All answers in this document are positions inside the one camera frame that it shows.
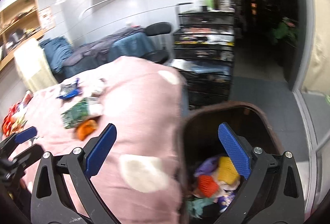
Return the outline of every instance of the poster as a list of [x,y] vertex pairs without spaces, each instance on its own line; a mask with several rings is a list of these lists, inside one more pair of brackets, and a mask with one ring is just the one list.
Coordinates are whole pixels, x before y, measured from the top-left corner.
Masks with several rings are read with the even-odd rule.
[[39,11],[39,18],[41,27],[45,32],[56,26],[51,7]]

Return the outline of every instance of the pink blanket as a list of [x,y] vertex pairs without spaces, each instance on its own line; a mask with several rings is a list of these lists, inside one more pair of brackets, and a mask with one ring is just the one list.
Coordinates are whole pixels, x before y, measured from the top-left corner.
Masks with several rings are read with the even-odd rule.
[[[37,128],[37,143],[54,156],[68,154],[98,136],[108,123],[113,123],[117,140],[98,175],[91,178],[96,190],[123,224],[178,223],[182,196],[180,184],[173,176],[179,166],[174,150],[174,136],[181,116],[179,73],[170,67],[123,56],[76,77],[80,78],[85,92],[93,80],[107,80],[106,92],[101,97],[104,115],[99,119],[98,130],[81,142],[75,138],[73,129],[63,128],[60,113],[66,107],[56,99],[59,93],[56,85],[37,92],[28,105],[26,127]],[[16,152],[27,146],[26,142]],[[142,157],[143,161],[139,162],[139,156],[154,158]],[[27,169],[24,179],[30,188],[38,164]],[[152,178],[153,172],[146,171],[148,164],[158,181]],[[70,176],[66,175],[65,179],[78,212],[86,214]]]

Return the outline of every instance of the metal screw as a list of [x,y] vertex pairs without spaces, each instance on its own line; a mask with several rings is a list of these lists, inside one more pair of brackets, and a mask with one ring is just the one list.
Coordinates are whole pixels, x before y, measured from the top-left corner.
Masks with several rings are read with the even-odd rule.
[[288,157],[288,158],[292,158],[292,153],[290,152],[290,151],[287,151],[286,153],[285,153],[285,155],[286,155],[286,157]]
[[255,148],[253,149],[253,151],[254,151],[256,154],[261,154],[261,153],[262,153],[262,148],[260,148],[260,147],[255,147]]
[[42,157],[44,157],[45,159],[47,159],[50,155],[51,154],[49,152],[45,152]]
[[72,152],[73,152],[73,154],[78,155],[81,153],[81,151],[82,151],[81,148],[75,148]]

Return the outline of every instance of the black chair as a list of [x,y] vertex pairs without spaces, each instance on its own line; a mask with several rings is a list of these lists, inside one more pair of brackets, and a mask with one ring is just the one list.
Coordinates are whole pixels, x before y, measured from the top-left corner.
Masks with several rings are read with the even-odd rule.
[[163,44],[162,50],[156,50],[148,52],[143,55],[141,58],[152,61],[157,64],[164,64],[170,57],[169,52],[165,47],[165,38],[163,35],[169,34],[172,31],[172,25],[168,22],[161,22],[152,24],[145,29],[145,34],[148,37],[158,36],[158,41],[160,44]]

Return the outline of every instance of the yellow towel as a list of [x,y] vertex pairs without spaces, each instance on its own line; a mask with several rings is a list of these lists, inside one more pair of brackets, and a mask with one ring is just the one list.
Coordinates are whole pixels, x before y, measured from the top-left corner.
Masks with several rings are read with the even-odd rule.
[[231,159],[229,157],[219,158],[218,167],[218,180],[226,182],[227,184],[233,184],[239,177]]

